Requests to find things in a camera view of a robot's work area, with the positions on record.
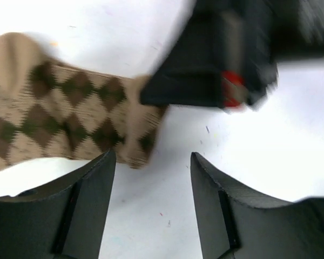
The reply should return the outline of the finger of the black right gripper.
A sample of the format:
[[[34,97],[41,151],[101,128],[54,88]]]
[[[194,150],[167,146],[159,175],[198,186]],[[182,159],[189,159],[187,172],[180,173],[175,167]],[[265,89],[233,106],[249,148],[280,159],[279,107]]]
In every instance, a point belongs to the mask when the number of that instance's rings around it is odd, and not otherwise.
[[[233,1],[196,1],[175,44],[140,92],[144,105],[223,108],[225,18]]]

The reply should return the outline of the beige brown argyle sock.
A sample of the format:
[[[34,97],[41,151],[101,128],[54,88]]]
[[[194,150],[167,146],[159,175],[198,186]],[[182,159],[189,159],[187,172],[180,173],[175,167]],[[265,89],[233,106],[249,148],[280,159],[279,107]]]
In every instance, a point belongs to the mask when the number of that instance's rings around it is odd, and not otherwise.
[[[83,70],[23,33],[1,35],[0,170],[43,157],[91,160],[110,149],[118,163],[142,168],[166,112],[139,102],[148,79]]]

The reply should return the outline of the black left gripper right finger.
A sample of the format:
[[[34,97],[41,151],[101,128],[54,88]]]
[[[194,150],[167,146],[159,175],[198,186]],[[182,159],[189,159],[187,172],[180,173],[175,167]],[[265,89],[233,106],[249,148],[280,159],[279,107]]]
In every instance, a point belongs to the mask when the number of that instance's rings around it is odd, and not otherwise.
[[[190,172],[203,258],[324,258],[324,197],[271,197],[197,152]]]

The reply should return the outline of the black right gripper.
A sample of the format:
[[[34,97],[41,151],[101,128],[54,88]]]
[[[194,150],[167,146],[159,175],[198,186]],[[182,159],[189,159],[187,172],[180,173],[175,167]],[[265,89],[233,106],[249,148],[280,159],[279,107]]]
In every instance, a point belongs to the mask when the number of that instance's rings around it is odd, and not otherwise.
[[[324,58],[324,0],[241,1],[246,104],[277,81],[276,62]]]

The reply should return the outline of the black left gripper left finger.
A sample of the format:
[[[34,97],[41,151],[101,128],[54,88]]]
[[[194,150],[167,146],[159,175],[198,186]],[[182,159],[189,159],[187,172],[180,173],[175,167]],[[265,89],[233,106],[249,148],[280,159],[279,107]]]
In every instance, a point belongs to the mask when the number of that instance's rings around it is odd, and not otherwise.
[[[0,258],[98,258],[115,167],[108,151],[42,186],[0,197]]]

